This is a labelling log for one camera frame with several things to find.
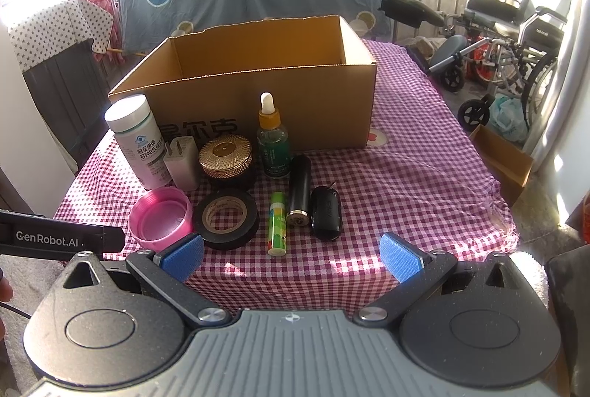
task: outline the pink bottle cap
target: pink bottle cap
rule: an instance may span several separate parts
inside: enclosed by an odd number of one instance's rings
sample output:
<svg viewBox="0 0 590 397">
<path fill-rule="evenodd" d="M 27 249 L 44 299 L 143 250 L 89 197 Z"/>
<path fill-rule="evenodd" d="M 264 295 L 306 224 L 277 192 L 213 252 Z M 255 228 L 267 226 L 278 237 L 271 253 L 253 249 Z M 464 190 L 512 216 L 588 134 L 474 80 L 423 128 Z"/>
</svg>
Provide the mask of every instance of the pink bottle cap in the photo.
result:
<svg viewBox="0 0 590 397">
<path fill-rule="evenodd" d="M 131 208 L 129 230 L 145 249 L 157 253 L 192 232 L 192 204 L 176 188 L 157 188 Z"/>
</svg>

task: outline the green glass bottle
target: green glass bottle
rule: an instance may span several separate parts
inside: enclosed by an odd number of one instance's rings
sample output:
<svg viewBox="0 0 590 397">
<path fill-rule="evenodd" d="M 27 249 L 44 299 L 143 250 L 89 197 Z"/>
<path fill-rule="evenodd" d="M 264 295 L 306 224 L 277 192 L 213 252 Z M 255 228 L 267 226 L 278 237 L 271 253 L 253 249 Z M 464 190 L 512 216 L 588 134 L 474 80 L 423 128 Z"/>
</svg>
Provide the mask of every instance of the green glass bottle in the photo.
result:
<svg viewBox="0 0 590 397">
<path fill-rule="evenodd" d="M 262 109 L 258 112 L 258 148 L 264 173 L 275 179 L 288 176 L 291 167 L 289 135 L 281 125 L 281 116 L 274 107 L 273 95 L 262 93 Z"/>
</svg>

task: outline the person's hand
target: person's hand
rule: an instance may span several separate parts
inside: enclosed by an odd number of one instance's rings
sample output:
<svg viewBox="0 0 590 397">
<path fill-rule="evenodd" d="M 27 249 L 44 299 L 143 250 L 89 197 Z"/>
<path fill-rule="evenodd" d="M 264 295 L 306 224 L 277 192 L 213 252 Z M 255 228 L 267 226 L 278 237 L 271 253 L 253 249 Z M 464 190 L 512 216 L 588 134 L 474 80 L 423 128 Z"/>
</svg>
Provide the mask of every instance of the person's hand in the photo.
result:
<svg viewBox="0 0 590 397">
<path fill-rule="evenodd" d="M 0 301 L 8 302 L 10 299 L 13 298 L 13 295 L 14 295 L 13 288 L 10 286 L 8 279 L 6 279 L 6 277 L 3 277 L 2 280 L 0 281 Z M 4 327 L 4 322 L 2 322 L 2 320 L 0 320 L 0 340 L 2 340 L 4 338 L 5 334 L 6 334 L 6 327 Z"/>
</svg>

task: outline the screw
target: screw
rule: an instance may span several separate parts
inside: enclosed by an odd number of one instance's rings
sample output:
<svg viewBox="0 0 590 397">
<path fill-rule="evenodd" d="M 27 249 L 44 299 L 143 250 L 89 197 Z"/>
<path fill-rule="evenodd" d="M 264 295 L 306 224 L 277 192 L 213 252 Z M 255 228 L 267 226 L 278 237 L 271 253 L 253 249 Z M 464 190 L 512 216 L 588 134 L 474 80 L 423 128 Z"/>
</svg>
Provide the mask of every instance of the screw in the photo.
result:
<svg viewBox="0 0 590 397">
<path fill-rule="evenodd" d="M 377 322 L 387 317 L 387 311 L 381 307 L 363 307 L 359 310 L 359 317 L 368 322 Z"/>
<path fill-rule="evenodd" d="M 216 324 L 225 320 L 227 312 L 219 307 L 206 307 L 197 314 L 197 319 L 207 324 Z"/>
</svg>

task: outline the black electrical tape roll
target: black electrical tape roll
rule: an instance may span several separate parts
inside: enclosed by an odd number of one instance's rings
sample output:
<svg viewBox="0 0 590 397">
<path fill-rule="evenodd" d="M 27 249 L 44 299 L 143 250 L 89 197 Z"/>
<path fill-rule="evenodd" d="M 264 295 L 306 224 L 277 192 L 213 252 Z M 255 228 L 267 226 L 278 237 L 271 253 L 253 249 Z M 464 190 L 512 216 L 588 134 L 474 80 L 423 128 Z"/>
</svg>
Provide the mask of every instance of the black electrical tape roll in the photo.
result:
<svg viewBox="0 0 590 397">
<path fill-rule="evenodd" d="M 238 209 L 242 218 L 228 229 L 216 229 L 212 225 L 213 216 L 221 209 Z M 258 231 L 260 216 L 256 201 L 240 189 L 219 189 L 203 199 L 193 213 L 195 230 L 207 247 L 219 251 L 230 251 L 247 244 Z"/>
</svg>

